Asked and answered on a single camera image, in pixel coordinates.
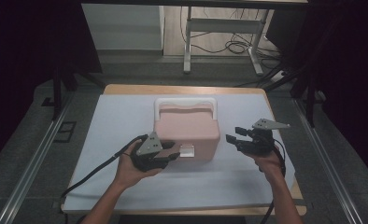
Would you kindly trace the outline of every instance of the wrist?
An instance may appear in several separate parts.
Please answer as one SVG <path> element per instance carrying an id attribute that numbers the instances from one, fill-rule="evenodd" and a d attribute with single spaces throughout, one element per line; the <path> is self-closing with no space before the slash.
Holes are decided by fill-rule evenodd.
<path id="1" fill-rule="evenodd" d="M 268 182 L 270 184 L 274 184 L 277 181 L 284 180 L 284 176 L 283 176 L 282 171 L 280 170 L 280 168 L 269 170 L 269 171 L 264 172 L 264 173 L 265 173 L 266 179 L 268 180 Z"/>
<path id="2" fill-rule="evenodd" d="M 111 193 L 111 196 L 113 197 L 120 197 L 120 195 L 128 189 L 124 185 L 122 185 L 119 182 L 113 181 L 110 186 L 108 187 L 108 191 Z"/>

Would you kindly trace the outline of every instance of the person's right hand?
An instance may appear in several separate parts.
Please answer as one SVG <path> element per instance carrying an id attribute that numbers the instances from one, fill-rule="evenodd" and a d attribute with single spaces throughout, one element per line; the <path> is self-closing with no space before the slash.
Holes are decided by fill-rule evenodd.
<path id="1" fill-rule="evenodd" d="M 280 161 L 274 151 L 270 152 L 266 156 L 256 156 L 253 154 L 243 153 L 246 156 L 254 159 L 256 164 L 265 173 L 266 179 L 271 182 L 271 178 L 277 176 L 283 176 L 281 172 Z"/>
<path id="2" fill-rule="evenodd" d="M 141 142 L 140 140 L 137 140 L 136 142 L 131 144 L 128 147 L 128 149 L 126 149 L 125 154 L 122 154 L 120 156 L 120 162 L 118 164 L 117 173 L 112 183 L 113 185 L 124 187 L 125 189 L 127 189 L 137 184 L 137 182 L 139 182 L 141 179 L 149 176 L 154 176 L 162 170 L 162 169 L 153 169 L 147 172 L 142 172 L 134 167 L 129 155 L 131 155 L 135 145 L 140 142 Z"/>

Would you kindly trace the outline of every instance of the dark background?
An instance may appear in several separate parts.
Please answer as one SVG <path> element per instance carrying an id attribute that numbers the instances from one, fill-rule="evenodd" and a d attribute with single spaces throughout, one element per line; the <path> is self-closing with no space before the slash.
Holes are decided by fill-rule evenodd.
<path id="1" fill-rule="evenodd" d="M 56 67 L 101 72 L 77 1 L 0 1 L 0 151 Z"/>
<path id="2" fill-rule="evenodd" d="M 368 167 L 368 2 L 344 3 L 342 19 L 316 65 L 303 75 L 318 74 L 317 91 L 326 96 L 324 112 Z M 283 61 L 295 70 L 309 58 L 337 13 L 277 10 L 266 36 L 283 50 Z"/>

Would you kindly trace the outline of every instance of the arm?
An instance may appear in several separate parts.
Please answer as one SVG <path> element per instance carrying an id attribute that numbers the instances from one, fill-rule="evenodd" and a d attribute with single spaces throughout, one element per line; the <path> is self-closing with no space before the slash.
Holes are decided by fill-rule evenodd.
<path id="1" fill-rule="evenodd" d="M 254 159 L 265 173 L 272 188 L 274 197 L 276 220 L 279 224 L 301 224 L 303 223 L 291 198 L 286 180 L 280 170 L 279 159 L 275 152 L 266 157 L 245 154 Z"/>
<path id="2" fill-rule="evenodd" d="M 129 146 L 125 153 L 130 155 L 136 143 Z M 133 166 L 131 159 L 127 155 L 122 154 L 114 180 L 81 223 L 108 223 L 120 195 L 142 178 L 156 175 L 161 170 L 154 169 L 145 173 L 141 172 Z"/>

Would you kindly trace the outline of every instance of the box handle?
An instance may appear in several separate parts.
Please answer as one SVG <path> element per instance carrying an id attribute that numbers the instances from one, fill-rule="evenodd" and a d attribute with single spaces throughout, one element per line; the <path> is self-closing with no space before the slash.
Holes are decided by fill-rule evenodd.
<path id="1" fill-rule="evenodd" d="M 155 120 L 160 120 L 160 105 L 199 105 L 212 104 L 213 105 L 213 119 L 217 119 L 217 100 L 211 97 L 206 98 L 158 98 L 154 102 L 154 116 Z"/>

